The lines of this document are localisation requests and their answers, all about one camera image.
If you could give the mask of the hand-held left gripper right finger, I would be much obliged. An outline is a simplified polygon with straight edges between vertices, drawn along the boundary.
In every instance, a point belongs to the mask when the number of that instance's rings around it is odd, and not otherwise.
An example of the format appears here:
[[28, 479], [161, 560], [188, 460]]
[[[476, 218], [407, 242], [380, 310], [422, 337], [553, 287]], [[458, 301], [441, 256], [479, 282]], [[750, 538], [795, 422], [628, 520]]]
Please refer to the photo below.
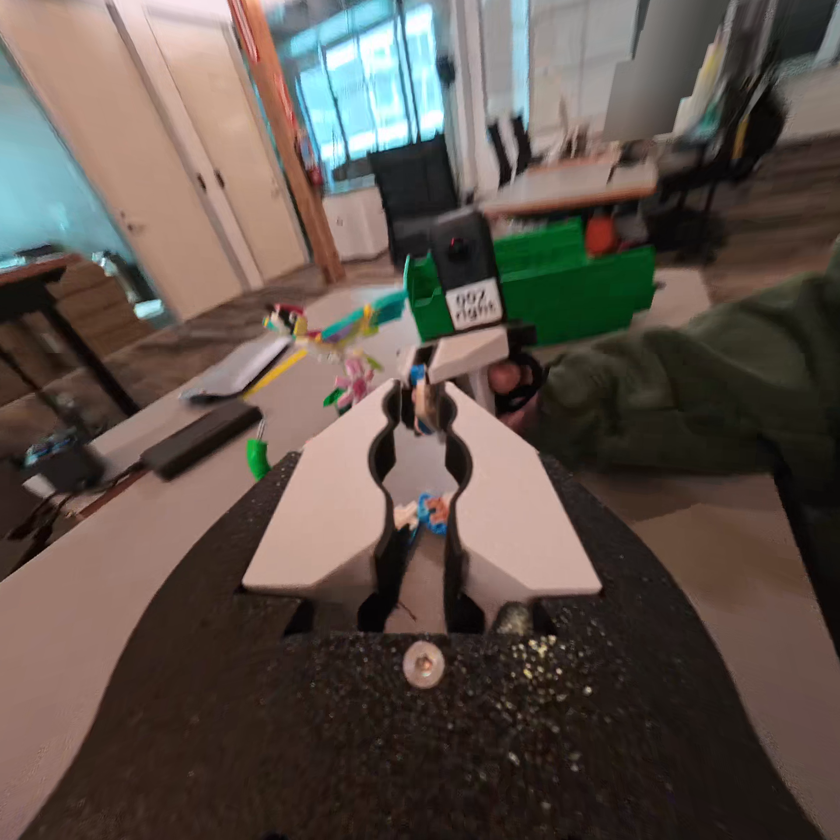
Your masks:
[[444, 548], [447, 624], [502, 607], [602, 592], [538, 451], [456, 385], [441, 394], [444, 465], [457, 488]]

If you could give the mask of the small blue white lego assembly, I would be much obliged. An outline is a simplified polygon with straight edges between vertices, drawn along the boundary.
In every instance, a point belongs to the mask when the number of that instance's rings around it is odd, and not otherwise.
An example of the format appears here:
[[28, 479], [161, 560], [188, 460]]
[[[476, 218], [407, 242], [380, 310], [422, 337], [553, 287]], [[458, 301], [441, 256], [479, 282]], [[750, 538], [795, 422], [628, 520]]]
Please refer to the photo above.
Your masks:
[[408, 379], [406, 424], [416, 436], [431, 436], [438, 431], [437, 396], [427, 377], [425, 364], [412, 366]]

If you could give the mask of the large window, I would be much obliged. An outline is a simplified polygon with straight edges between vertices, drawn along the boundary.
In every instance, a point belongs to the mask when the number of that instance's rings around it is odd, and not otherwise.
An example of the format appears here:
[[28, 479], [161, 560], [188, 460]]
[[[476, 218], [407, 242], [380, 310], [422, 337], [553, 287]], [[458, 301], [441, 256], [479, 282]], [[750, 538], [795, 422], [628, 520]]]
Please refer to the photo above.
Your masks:
[[327, 194], [372, 184], [368, 154], [444, 131], [446, 2], [278, 2], [266, 18]]

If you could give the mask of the person's right hand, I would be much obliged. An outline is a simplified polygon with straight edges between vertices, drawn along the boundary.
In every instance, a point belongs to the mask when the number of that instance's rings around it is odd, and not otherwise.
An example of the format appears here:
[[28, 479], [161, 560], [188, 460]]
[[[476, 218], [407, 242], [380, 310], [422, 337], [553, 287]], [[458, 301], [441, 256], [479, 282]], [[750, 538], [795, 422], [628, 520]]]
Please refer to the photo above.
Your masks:
[[532, 442], [539, 425], [539, 394], [547, 380], [544, 366], [513, 360], [493, 364], [487, 374], [494, 394], [495, 416], [512, 432]]

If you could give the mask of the glass partition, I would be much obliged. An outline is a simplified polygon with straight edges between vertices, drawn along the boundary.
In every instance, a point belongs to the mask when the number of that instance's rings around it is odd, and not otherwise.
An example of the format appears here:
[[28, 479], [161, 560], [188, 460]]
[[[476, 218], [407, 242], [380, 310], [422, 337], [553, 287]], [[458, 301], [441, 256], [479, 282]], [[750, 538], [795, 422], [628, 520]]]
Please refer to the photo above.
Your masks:
[[1, 51], [1, 254], [78, 253], [118, 280], [153, 329], [175, 319], [128, 240], [41, 107], [6, 47]]

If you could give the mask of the blue orange lego piece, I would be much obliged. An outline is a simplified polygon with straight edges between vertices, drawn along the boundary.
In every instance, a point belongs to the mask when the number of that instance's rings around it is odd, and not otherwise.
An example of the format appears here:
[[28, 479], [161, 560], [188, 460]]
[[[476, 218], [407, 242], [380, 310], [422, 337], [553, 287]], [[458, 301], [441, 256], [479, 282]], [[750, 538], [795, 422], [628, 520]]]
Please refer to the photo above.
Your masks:
[[448, 530], [450, 503], [453, 491], [440, 495], [423, 493], [417, 501], [417, 517], [422, 526], [437, 536], [444, 537]]

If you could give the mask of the black side table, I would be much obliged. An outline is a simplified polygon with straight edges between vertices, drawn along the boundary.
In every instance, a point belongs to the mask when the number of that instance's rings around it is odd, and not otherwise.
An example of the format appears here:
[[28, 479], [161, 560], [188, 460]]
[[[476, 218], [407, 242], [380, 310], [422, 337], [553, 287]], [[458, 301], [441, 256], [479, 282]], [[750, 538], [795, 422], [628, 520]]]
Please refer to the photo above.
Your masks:
[[2, 268], [1, 324], [6, 326], [34, 313], [43, 316], [122, 415], [132, 417], [140, 411], [140, 406], [60, 312], [57, 299], [49, 289], [81, 261], [82, 257], [75, 253], [55, 253], [25, 259], [19, 266]]

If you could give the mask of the wooden edged desk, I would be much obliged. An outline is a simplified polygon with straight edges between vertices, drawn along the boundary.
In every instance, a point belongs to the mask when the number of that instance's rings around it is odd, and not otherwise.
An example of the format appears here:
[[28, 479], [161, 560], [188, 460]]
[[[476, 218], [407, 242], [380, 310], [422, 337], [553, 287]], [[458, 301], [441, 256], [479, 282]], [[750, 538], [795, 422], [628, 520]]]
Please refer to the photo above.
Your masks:
[[654, 195], [658, 167], [610, 162], [535, 167], [520, 174], [479, 208], [488, 218], [528, 217], [617, 205]]

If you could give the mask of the dark stand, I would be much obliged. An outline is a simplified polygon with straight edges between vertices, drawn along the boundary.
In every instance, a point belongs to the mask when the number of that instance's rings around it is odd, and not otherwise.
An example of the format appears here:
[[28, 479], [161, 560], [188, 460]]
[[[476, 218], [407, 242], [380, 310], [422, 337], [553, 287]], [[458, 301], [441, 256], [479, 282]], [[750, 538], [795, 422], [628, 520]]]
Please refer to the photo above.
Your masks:
[[723, 240], [722, 223], [713, 213], [723, 186], [746, 182], [774, 150], [784, 128], [787, 111], [772, 80], [760, 80], [740, 91], [729, 91], [721, 126], [709, 153], [710, 142], [700, 143], [693, 163], [661, 174], [657, 198], [670, 208], [645, 217], [648, 243], [659, 253], [680, 259], [698, 258], [702, 264], [715, 258]]

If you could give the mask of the orange round object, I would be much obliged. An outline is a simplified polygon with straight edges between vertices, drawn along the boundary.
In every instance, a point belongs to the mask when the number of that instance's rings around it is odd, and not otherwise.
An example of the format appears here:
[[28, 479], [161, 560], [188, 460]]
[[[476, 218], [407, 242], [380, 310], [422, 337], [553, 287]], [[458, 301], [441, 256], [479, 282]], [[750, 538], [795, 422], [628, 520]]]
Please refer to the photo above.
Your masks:
[[617, 252], [620, 241], [614, 218], [609, 214], [594, 213], [585, 226], [584, 247], [592, 259], [600, 259]]

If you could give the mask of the beige door with black hinges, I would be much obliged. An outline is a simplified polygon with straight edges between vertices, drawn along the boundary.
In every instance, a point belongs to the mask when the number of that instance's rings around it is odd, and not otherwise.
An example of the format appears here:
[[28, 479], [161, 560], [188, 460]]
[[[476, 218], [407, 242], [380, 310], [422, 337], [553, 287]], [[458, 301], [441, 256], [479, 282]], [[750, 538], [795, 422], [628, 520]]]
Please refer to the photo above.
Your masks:
[[145, 14], [261, 279], [305, 266], [308, 248], [233, 26], [160, 5]]

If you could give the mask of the colourful lego bird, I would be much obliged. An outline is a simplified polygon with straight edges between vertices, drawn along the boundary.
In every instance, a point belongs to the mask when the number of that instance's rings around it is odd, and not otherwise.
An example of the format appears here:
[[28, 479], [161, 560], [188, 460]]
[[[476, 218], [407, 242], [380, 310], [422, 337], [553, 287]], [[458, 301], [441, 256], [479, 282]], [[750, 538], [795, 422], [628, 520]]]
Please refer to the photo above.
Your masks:
[[307, 352], [331, 361], [343, 360], [355, 345], [403, 315], [407, 294], [394, 290], [322, 329], [313, 329], [304, 308], [286, 303], [269, 306], [262, 326]]

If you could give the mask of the wooden post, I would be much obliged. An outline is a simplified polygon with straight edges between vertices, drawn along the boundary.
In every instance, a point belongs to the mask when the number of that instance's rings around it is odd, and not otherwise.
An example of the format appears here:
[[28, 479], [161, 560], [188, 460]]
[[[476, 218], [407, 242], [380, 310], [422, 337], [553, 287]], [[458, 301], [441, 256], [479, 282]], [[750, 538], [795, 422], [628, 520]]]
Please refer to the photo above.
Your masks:
[[334, 244], [318, 186], [310, 180], [301, 152], [301, 130], [261, 2], [227, 1], [247, 65], [280, 154], [291, 195], [314, 262], [325, 280], [337, 284], [345, 271]]

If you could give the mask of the person's right forearm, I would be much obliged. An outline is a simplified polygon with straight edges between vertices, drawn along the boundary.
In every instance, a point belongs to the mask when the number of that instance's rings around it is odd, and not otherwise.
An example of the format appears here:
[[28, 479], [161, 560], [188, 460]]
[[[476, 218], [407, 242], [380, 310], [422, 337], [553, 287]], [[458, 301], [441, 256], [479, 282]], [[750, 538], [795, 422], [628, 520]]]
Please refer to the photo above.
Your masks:
[[839, 269], [621, 332], [548, 369], [527, 440], [563, 465], [743, 475], [838, 490]]

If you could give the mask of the black flat box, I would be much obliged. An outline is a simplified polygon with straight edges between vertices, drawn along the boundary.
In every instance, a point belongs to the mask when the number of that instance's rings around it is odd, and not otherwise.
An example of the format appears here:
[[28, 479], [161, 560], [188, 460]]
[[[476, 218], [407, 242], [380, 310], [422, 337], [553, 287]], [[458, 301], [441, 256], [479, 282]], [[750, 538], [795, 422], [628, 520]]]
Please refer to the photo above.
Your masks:
[[258, 406], [244, 401], [228, 402], [144, 450], [140, 465], [164, 481], [173, 480], [263, 419]]

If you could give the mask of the green plastic bin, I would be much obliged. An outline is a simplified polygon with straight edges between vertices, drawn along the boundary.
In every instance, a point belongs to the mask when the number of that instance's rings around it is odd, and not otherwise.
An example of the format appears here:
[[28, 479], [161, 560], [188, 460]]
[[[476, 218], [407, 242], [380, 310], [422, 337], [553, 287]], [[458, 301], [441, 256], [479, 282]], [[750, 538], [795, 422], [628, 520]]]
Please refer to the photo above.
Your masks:
[[465, 295], [443, 290], [431, 254], [406, 257], [403, 285], [423, 341], [499, 326], [505, 311], [548, 346], [626, 329], [652, 304], [655, 249], [591, 256], [578, 219], [499, 238], [494, 248], [499, 285], [481, 280]]

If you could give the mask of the green lego base with flowers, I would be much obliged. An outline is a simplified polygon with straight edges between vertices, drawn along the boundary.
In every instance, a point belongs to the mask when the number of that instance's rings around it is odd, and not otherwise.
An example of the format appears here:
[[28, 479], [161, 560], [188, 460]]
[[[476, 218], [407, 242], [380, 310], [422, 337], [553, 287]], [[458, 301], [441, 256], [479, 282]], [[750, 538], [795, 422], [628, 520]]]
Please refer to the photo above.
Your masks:
[[[383, 371], [378, 360], [360, 351], [353, 352], [340, 364], [342, 374], [336, 376], [333, 389], [322, 402], [323, 406], [334, 408], [338, 417], [342, 417], [365, 399], [371, 392], [374, 374]], [[262, 420], [256, 435], [249, 438], [246, 445], [248, 468], [255, 481], [262, 480], [272, 469], [264, 435], [265, 421]]]

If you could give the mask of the yellow strip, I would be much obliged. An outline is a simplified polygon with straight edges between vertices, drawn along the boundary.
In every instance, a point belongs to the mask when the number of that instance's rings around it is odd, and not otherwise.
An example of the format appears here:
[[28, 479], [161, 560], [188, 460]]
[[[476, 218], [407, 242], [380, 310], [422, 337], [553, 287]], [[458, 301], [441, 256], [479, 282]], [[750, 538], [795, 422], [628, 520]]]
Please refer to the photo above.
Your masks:
[[290, 354], [285, 354], [267, 373], [262, 374], [254, 384], [247, 388], [242, 393], [241, 398], [248, 400], [263, 391], [268, 385], [302, 361], [307, 354], [308, 352], [305, 349], [294, 350]]

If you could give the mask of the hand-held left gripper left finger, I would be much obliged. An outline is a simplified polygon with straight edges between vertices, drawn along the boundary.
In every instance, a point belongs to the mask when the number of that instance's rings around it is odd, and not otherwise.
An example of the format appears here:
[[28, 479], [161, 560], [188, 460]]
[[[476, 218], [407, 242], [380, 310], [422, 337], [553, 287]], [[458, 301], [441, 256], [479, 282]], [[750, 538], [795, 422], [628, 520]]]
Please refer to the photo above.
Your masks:
[[403, 387], [389, 379], [303, 447], [242, 588], [385, 621], [406, 570], [385, 478], [396, 464]]

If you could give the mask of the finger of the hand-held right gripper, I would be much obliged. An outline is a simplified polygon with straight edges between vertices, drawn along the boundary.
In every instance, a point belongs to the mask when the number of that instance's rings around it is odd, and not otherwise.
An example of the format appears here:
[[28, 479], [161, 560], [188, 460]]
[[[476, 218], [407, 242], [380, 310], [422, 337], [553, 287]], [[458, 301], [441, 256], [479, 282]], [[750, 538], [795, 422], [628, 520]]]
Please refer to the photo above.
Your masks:
[[505, 361], [510, 353], [508, 330], [503, 326], [459, 332], [436, 342], [427, 364], [431, 385], [472, 375]]
[[396, 375], [400, 382], [413, 382], [412, 371], [418, 365], [428, 366], [434, 355], [434, 343], [410, 344], [396, 354]]

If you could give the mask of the black office chair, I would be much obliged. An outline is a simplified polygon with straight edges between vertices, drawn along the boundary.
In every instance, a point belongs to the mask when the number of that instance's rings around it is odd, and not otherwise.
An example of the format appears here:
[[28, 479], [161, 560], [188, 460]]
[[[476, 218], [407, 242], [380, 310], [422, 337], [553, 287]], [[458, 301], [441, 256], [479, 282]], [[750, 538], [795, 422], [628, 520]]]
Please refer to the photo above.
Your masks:
[[437, 217], [460, 207], [445, 136], [366, 155], [381, 198], [388, 249], [397, 271], [422, 258]]

